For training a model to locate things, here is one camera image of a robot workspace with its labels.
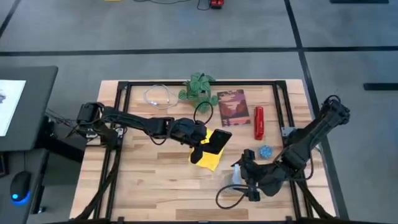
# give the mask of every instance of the red book cover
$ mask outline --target red book cover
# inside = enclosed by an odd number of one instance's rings
[[[223,127],[250,124],[248,105],[243,90],[217,93]]]

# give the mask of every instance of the smartphone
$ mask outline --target smartphone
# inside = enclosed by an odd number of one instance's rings
[[[218,154],[224,148],[226,143],[231,138],[232,133],[228,131],[223,131],[220,129],[214,130],[213,134],[210,136],[209,145],[206,152],[212,154]]]

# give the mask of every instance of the white cable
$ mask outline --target white cable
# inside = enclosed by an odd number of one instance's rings
[[[172,105],[168,105],[168,106],[158,106],[158,102],[155,102],[155,101],[152,101],[152,100],[148,100],[148,97],[147,97],[148,91],[151,91],[151,90],[153,90],[153,89],[156,88],[156,87],[163,87],[163,88],[166,90],[166,93],[167,93],[167,103],[170,103],[170,93],[171,93],[173,96],[175,96],[175,98],[177,99],[177,100],[175,101],[175,103],[172,104]],[[153,107],[156,107],[156,108],[158,108],[158,109],[169,109],[169,108],[171,108],[171,107],[173,107],[173,106],[175,106],[175,105],[178,104],[179,98],[178,98],[178,96],[177,96],[175,93],[173,93],[167,86],[165,86],[165,85],[153,85],[153,86],[151,86],[149,89],[147,89],[147,90],[144,92],[144,100],[145,100],[145,102],[147,102],[148,104],[150,104],[150,105],[152,105]]]

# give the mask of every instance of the black desk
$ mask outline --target black desk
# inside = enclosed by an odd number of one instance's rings
[[[45,149],[25,152],[26,170],[32,174],[30,179],[30,197],[25,205],[15,206],[10,198],[10,183],[18,172],[24,170],[24,153],[12,152],[7,155],[10,173],[0,179],[0,223],[26,223],[35,192],[38,190],[37,186],[40,185],[39,183],[43,178],[47,156],[48,151]]]
[[[57,67],[0,69],[0,80],[26,80],[7,134],[0,137],[0,152],[34,148],[57,72]]]
[[[9,175],[0,178],[0,223],[26,223],[31,205],[38,195],[48,158],[45,149],[33,149],[45,109],[57,75],[57,67],[0,68],[0,80],[26,80],[24,90],[5,137],[0,137],[0,151],[6,153]],[[32,174],[30,197],[16,207],[10,198],[10,183],[16,173]]]

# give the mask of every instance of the desk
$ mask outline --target desk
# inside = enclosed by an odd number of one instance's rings
[[[6,136],[0,137],[0,152],[6,151],[9,175],[0,178],[0,223],[26,223],[32,213],[31,204],[39,192],[48,151],[35,142],[45,109],[57,76],[57,67],[1,68],[0,80],[26,80],[24,90]],[[30,198],[23,206],[15,206],[10,198],[10,184],[14,176],[24,170],[30,178]]]
[[[286,80],[286,84],[295,125],[299,128],[304,127],[311,121],[311,116],[303,83],[301,80]],[[106,106],[113,106],[117,86],[118,81],[103,81],[98,101]],[[174,93],[178,93],[183,87],[170,86],[169,88]],[[189,103],[181,102],[176,107],[167,110],[158,110],[148,105],[142,97],[147,89],[148,86],[134,86],[132,88],[129,113],[147,118],[154,116],[173,116],[176,119],[192,118],[193,107]],[[273,156],[276,156],[282,150],[282,138],[275,111],[274,95],[270,86],[213,86],[211,89],[213,95],[217,91],[243,89],[251,121],[253,121],[254,107],[262,106],[265,114],[265,138],[262,141],[254,140],[252,125],[222,128],[232,132],[233,136],[225,147],[218,168],[215,172],[212,172],[188,162],[190,149],[187,146],[181,146],[172,140],[167,141],[163,146],[156,146],[143,132],[128,129],[123,141],[112,220],[117,220],[121,216],[125,217],[126,221],[254,221],[284,220],[286,216],[294,217],[292,196],[288,183],[285,183],[274,197],[266,197],[261,193],[262,200],[257,203],[248,202],[247,199],[244,199],[232,210],[221,210],[216,206],[215,195],[218,189],[226,184],[225,178],[233,171],[230,166],[240,158],[243,149],[256,150],[259,146],[267,144],[273,147]],[[160,104],[166,103],[165,93],[161,88],[150,91],[148,99]],[[206,115],[200,115],[199,119],[206,120]],[[218,106],[215,106],[213,119],[207,126],[211,129],[221,127]],[[77,216],[96,193],[104,152],[104,148],[101,147],[86,148],[70,214],[71,218]],[[315,172],[312,179],[308,181],[308,188],[326,211],[334,215],[335,211],[322,157],[316,150],[313,150],[313,160]],[[270,161],[270,159],[257,159],[260,164]],[[307,166],[307,175],[309,175],[309,172],[310,168]],[[235,192],[225,193],[222,196],[221,203],[232,204],[237,201],[239,196],[240,194]],[[101,217],[104,217],[105,214],[107,198],[107,195],[105,195],[101,207]],[[299,198],[302,211],[304,211],[302,195],[299,195]]]

